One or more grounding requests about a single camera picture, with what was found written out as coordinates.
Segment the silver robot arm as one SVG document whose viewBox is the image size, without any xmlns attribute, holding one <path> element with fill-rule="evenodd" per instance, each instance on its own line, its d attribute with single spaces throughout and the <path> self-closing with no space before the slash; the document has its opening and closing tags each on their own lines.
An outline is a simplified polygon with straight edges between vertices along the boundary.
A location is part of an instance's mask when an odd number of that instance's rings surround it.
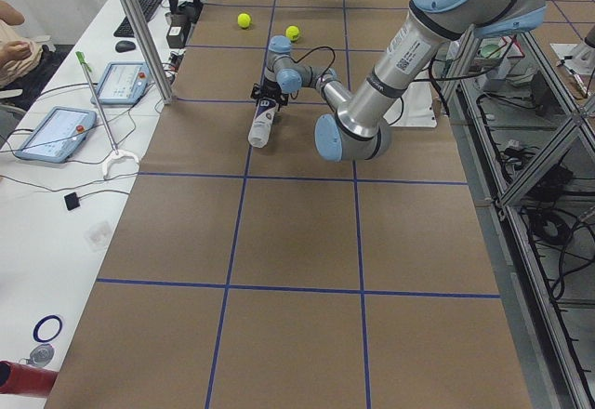
<svg viewBox="0 0 595 409">
<path fill-rule="evenodd" d="M 439 47 L 472 29 L 478 38 L 524 33 L 545 18 L 546 0 L 410 0 L 406 20 L 365 81 L 351 93 L 331 68 L 300 64 L 292 44 L 275 35 L 268 45 L 264 79 L 254 86 L 257 102 L 248 141 L 264 147 L 275 113 L 301 88 L 315 89 L 331 108 L 315 125 L 318 153 L 327 161 L 373 159 L 390 146 L 384 116 Z"/>
</svg>

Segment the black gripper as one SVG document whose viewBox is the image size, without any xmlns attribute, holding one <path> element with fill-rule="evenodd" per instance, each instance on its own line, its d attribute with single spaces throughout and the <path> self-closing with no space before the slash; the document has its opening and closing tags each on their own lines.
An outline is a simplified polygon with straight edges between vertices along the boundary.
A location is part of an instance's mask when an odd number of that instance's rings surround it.
<svg viewBox="0 0 595 409">
<path fill-rule="evenodd" d="M 252 88 L 252 99 L 259 101 L 262 99 L 274 100 L 277 104 L 286 104 L 287 95 L 282 92 L 280 86 L 268 79 L 264 79 L 260 84 L 254 84 Z"/>
</svg>

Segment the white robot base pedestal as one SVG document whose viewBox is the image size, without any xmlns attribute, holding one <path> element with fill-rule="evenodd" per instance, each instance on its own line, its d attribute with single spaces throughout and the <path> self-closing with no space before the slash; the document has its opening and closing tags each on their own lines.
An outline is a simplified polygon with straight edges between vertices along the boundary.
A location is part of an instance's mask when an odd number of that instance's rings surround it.
<svg viewBox="0 0 595 409">
<path fill-rule="evenodd" d="M 393 127 L 434 128 L 437 125 L 429 83 L 413 83 L 384 115 Z"/>
</svg>

